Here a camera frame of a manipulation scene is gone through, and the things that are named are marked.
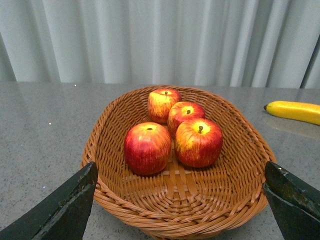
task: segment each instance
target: wicker basket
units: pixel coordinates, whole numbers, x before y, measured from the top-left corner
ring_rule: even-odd
[[[178,90],[183,101],[202,105],[206,118],[223,131],[219,159],[210,167],[185,169],[172,148],[166,168],[153,176],[128,169],[123,144],[136,124],[150,122],[148,95]],[[124,223],[155,239],[205,239],[246,223],[268,204],[262,190],[267,161],[276,162],[268,144],[241,112],[222,97],[191,87],[149,86],[112,101],[94,126],[81,167],[94,161],[94,199]]]

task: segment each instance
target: yellow banana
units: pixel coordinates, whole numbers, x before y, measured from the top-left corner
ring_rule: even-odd
[[[273,101],[263,108],[269,114],[280,118],[320,125],[320,105],[295,101]]]

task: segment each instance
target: speckled countertop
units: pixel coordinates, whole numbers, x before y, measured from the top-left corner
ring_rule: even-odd
[[[83,149],[104,108],[147,85],[0,83],[0,230],[33,208],[80,169]],[[233,103],[261,133],[277,162],[320,190],[320,126],[269,115],[276,100],[320,105],[319,89],[207,87]],[[151,239],[93,201],[84,240]],[[211,240],[282,240],[269,206]]]

